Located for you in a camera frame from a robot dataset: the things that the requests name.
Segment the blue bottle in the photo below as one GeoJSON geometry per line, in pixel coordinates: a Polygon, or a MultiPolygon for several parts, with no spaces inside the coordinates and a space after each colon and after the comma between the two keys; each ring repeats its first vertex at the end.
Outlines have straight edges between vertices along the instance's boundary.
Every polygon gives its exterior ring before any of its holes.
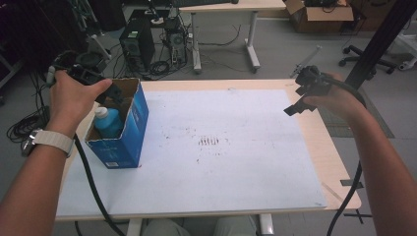
{"type": "Polygon", "coordinates": [[[117,139],[123,130],[119,111],[112,108],[98,107],[95,109],[94,126],[103,139],[117,139]]]}

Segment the forearm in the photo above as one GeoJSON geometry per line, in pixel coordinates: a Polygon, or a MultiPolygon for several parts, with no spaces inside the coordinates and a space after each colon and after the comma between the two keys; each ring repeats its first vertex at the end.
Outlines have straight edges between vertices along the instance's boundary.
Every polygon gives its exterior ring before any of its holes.
{"type": "Polygon", "coordinates": [[[378,235],[415,235],[417,186],[369,112],[350,121],[378,235]]]}
{"type": "Polygon", "coordinates": [[[64,151],[38,146],[0,205],[0,235],[50,235],[55,221],[64,151]]]}

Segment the bottle cap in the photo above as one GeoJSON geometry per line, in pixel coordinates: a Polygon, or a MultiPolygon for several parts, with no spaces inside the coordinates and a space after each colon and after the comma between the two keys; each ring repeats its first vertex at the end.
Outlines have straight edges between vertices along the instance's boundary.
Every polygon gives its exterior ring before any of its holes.
{"type": "Polygon", "coordinates": [[[95,117],[97,117],[98,119],[106,118],[108,115],[107,108],[105,107],[97,107],[94,113],[95,113],[95,117]]]}

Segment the table leg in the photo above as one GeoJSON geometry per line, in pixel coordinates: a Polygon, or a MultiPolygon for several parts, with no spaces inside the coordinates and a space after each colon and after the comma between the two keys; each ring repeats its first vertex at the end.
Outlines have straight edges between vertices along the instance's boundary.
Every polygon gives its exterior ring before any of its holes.
{"type": "Polygon", "coordinates": [[[126,236],[139,236],[141,235],[142,219],[131,218],[129,220],[129,227],[126,236]]]}
{"type": "Polygon", "coordinates": [[[272,215],[270,213],[260,214],[261,235],[274,235],[272,215]]]}
{"type": "Polygon", "coordinates": [[[199,41],[197,40],[197,34],[196,34],[196,24],[195,24],[195,16],[196,13],[191,14],[191,30],[193,31],[193,65],[194,65],[194,71],[199,74],[202,72],[202,62],[200,60],[200,50],[199,50],[199,41]]]}
{"type": "Polygon", "coordinates": [[[255,26],[257,24],[257,16],[258,12],[254,11],[252,12],[252,18],[251,18],[251,27],[249,28],[249,38],[245,38],[246,42],[246,48],[248,49],[249,57],[252,61],[252,66],[254,68],[254,73],[257,72],[259,68],[261,68],[260,61],[258,60],[257,53],[254,49],[254,36],[255,36],[255,26]]]}

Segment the office chair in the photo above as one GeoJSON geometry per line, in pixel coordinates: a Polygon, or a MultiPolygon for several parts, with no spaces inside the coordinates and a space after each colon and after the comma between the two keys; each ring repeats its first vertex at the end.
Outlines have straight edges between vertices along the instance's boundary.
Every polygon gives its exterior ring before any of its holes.
{"type": "MultiPolygon", "coordinates": [[[[357,47],[355,47],[353,45],[349,45],[348,47],[343,48],[343,54],[348,54],[350,51],[353,51],[354,53],[358,54],[358,56],[345,57],[345,58],[341,59],[339,61],[339,63],[338,63],[338,65],[340,67],[345,66],[346,65],[346,62],[349,62],[349,61],[358,61],[359,58],[360,58],[360,56],[363,53],[363,51],[361,49],[359,49],[359,48],[357,48],[357,47]]],[[[386,60],[383,60],[383,59],[378,60],[378,63],[377,64],[388,67],[387,74],[389,74],[389,75],[392,74],[392,72],[397,67],[397,65],[393,64],[392,62],[389,62],[389,61],[386,61],[386,60]]],[[[369,75],[368,80],[371,80],[375,76],[375,74],[377,74],[377,70],[374,67],[372,69],[370,75],[369,75]]]]}

